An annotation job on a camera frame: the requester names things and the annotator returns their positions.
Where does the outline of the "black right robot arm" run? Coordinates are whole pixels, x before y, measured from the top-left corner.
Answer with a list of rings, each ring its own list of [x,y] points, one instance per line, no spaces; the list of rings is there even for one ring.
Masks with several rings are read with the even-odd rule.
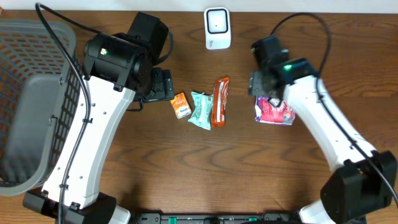
[[[393,199],[397,159],[377,152],[346,119],[320,75],[305,58],[289,58],[274,35],[251,46],[259,70],[249,81],[251,96],[286,102],[320,146],[331,177],[320,199],[297,212],[303,223],[349,223],[388,207]]]

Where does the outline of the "purple red snack packet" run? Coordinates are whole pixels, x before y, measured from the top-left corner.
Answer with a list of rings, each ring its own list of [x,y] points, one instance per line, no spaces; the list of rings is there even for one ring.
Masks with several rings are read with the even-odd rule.
[[[292,125],[296,117],[295,111],[285,101],[282,101],[279,107],[274,107],[279,102],[278,99],[257,96],[254,107],[255,121],[275,125]]]

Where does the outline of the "teal snack wrapper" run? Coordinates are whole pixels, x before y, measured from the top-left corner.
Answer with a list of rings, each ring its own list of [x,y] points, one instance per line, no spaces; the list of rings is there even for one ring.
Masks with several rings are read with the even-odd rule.
[[[191,117],[188,119],[200,128],[211,130],[211,113],[213,109],[213,95],[205,95],[204,93],[191,92],[195,109]]]

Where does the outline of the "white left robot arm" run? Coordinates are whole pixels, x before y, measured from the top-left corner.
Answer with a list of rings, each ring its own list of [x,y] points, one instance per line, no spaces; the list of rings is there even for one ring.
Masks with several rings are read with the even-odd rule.
[[[172,41],[158,18],[138,12],[126,33],[96,32],[85,45],[78,106],[53,171],[29,190],[25,208],[57,223],[131,223],[132,213],[99,190],[107,153],[130,104],[174,98],[171,72],[160,68]]]

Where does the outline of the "small orange white box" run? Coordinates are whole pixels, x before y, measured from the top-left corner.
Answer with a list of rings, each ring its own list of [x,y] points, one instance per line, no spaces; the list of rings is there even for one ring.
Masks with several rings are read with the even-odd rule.
[[[184,92],[175,95],[170,102],[178,119],[182,119],[192,113]]]

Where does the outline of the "orange snack bar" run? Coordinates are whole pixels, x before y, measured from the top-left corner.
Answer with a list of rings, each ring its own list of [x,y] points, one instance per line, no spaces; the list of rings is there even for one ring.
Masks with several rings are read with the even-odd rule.
[[[229,77],[224,77],[215,82],[213,93],[213,109],[211,115],[211,127],[225,125],[226,101],[228,97]]]

